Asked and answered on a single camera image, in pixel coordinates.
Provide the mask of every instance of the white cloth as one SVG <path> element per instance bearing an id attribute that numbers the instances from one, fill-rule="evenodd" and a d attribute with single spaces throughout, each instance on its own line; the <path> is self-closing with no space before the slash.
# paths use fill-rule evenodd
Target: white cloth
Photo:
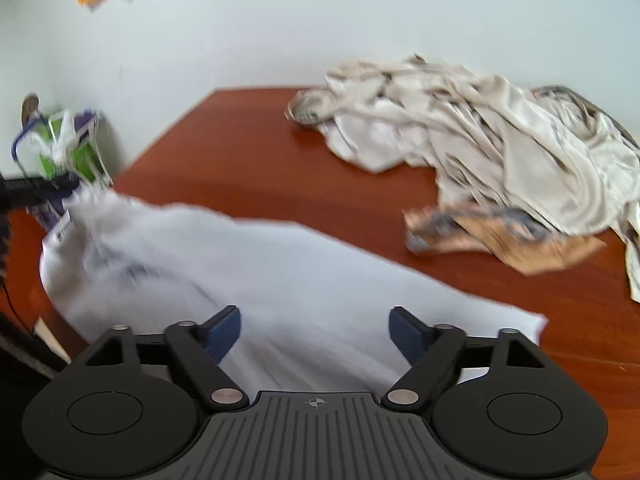
<path id="1" fill-rule="evenodd" d="M 317 124 L 337 156 L 373 173 L 433 166 L 441 203 L 518 207 L 568 235 L 612 227 L 640 301 L 640 150 L 606 114 L 418 57 L 353 62 L 326 82 L 297 95 L 289 113 Z"/>
<path id="2" fill-rule="evenodd" d="M 402 305 L 470 335 L 514 327 L 537 342 L 546 319 L 463 294 L 415 270 L 290 222 L 232 220 L 86 192 L 47 236 L 42 283 L 88 341 L 114 324 L 158 333 L 227 304 L 241 336 L 222 369 L 258 390 L 383 394 L 408 364 L 388 336 Z"/>
<path id="3" fill-rule="evenodd" d="M 74 168 L 74 150 L 78 147 L 80 139 L 76 134 L 74 116 L 69 110 L 62 115 L 60 133 L 51 140 L 44 140 L 37 132 L 29 132 L 27 136 L 28 146 L 31 151 L 41 156 L 46 156 L 53 164 L 60 168 Z"/>

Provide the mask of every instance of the brown tabletop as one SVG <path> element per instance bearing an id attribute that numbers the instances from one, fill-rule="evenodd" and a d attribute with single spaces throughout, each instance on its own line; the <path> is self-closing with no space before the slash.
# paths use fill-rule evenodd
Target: brown tabletop
<path id="1" fill-rule="evenodd" d="M 603 406 L 609 436 L 594 475 L 640 479 L 640 304 L 629 298 L 624 247 L 571 270 L 525 277 L 488 254 L 419 257 L 404 247 L 401 211 L 436 201 L 434 172 L 368 174 L 329 152 L 322 135 L 284 116 L 292 89 L 217 92 L 116 181 L 151 203 L 187 202 L 238 217 L 300 222 L 456 288 L 549 319 L 542 348 Z"/>

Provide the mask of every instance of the dark object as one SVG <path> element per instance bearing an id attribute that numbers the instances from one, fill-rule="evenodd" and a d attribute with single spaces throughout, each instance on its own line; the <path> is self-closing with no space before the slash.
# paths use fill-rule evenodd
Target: dark object
<path id="1" fill-rule="evenodd" d="M 5 270 L 5 264 L 4 261 L 2 261 L 2 263 L 0 264 L 2 266 L 2 270 Z M 22 327 L 27 331 L 27 333 L 31 332 L 31 328 L 29 328 L 29 325 L 27 325 L 24 320 L 20 317 L 20 315 L 18 314 L 18 311 L 15 309 L 14 307 L 14 302 L 11 301 L 11 296 L 9 295 L 9 289 L 6 288 L 6 283 L 4 282 L 4 279 L 0 279 L 0 282 L 2 282 L 2 291 L 4 292 L 4 296 L 6 298 L 6 302 L 9 305 L 9 310 L 14 314 L 15 319 L 18 320 L 18 322 L 22 325 Z"/>
<path id="2" fill-rule="evenodd" d="M 467 337 L 400 307 L 389 332 L 413 366 L 382 405 L 370 393 L 261 392 L 249 406 L 216 363 L 239 335 L 235 307 L 163 336 L 116 326 L 35 397 L 24 436 L 50 468 L 40 480 L 590 478 L 604 413 L 522 334 Z M 173 384 L 144 365 L 166 366 Z"/>
<path id="3" fill-rule="evenodd" d="M 65 173 L 50 180 L 40 176 L 0 178 L 0 212 L 42 204 L 70 196 L 78 187 L 78 178 Z"/>
<path id="4" fill-rule="evenodd" d="M 40 106 L 40 99 L 36 94 L 27 94 L 22 101 L 22 110 L 20 113 L 20 122 L 22 127 L 25 128 L 29 123 L 29 119 L 33 114 L 38 113 L 38 107 Z"/>
<path id="5" fill-rule="evenodd" d="M 55 373 L 65 363 L 42 341 L 21 332 L 0 314 L 0 478 L 3 479 L 31 480 L 42 470 L 21 428 L 27 404 L 49 383 L 49 378 L 33 366 Z"/>

